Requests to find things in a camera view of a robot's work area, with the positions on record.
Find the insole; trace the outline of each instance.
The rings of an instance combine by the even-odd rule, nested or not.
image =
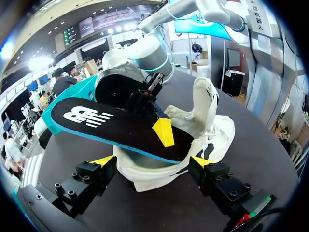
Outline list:
[[[58,102],[52,109],[52,120],[66,132],[168,163],[181,162],[193,141],[191,135],[172,126],[175,145],[164,147],[146,119],[82,98],[66,98]]]

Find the new balance logo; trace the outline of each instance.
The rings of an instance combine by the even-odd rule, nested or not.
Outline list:
[[[97,128],[102,125],[106,120],[111,119],[114,115],[108,113],[102,113],[98,115],[97,110],[89,109],[83,106],[75,106],[71,109],[71,112],[67,112],[63,117],[67,120],[81,123],[86,121],[86,125],[90,127]]]

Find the bolt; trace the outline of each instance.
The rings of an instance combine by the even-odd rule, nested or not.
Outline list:
[[[236,197],[236,195],[237,195],[236,191],[231,191],[231,192],[230,192],[230,196]]]
[[[40,200],[40,199],[42,199],[42,195],[37,194],[37,195],[35,196],[35,198],[36,198],[37,200]]]
[[[219,184],[222,181],[222,177],[218,176],[216,177],[215,183]]]
[[[74,179],[77,179],[77,178],[78,178],[78,174],[77,174],[77,173],[72,173],[72,177],[73,177]]]
[[[250,190],[251,188],[251,185],[249,183],[245,183],[244,186],[245,186],[245,190]]]
[[[83,180],[84,180],[86,183],[89,182],[89,179],[90,179],[90,177],[87,176],[87,175],[83,177]]]
[[[68,196],[69,196],[71,199],[74,199],[74,198],[76,197],[75,191],[69,190],[69,191],[68,191]]]
[[[62,186],[61,186],[61,184],[60,183],[55,183],[55,189],[56,189],[56,191],[60,191],[60,190],[62,190]]]
[[[232,179],[233,174],[232,174],[232,173],[228,173],[228,174],[227,174],[227,177],[228,177],[229,179]]]

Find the black tabletop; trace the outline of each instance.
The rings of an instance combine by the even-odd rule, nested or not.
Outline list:
[[[164,84],[157,103],[162,109],[175,105],[186,111],[193,107],[194,78],[175,70]],[[223,162],[234,176],[250,183],[252,194],[260,189],[276,195],[273,207],[287,204],[297,175],[291,160],[271,131],[244,106],[219,91],[217,114],[228,115],[236,134]],[[96,160],[112,154],[112,146],[98,141],[61,133],[52,136],[42,160],[38,181],[49,189],[70,178],[83,160]],[[275,215],[267,217],[267,227]],[[96,197],[83,215],[76,218],[96,231],[113,232],[219,232],[229,218],[222,215],[210,197],[203,197],[189,174],[170,184],[137,193],[133,184],[119,173],[102,197]]]

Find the white shoe upper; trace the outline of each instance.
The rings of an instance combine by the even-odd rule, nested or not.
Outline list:
[[[187,112],[172,105],[164,111],[173,126],[194,137],[186,158],[179,164],[167,164],[114,146],[119,172],[128,180],[139,182],[137,191],[143,191],[158,188],[172,181],[171,176],[185,169],[190,157],[197,155],[201,150],[205,151],[210,143],[213,144],[213,151],[210,152],[208,160],[220,161],[233,141],[235,127],[233,120],[228,116],[216,115],[218,100],[219,95],[211,80],[197,78],[193,86],[192,111]]]

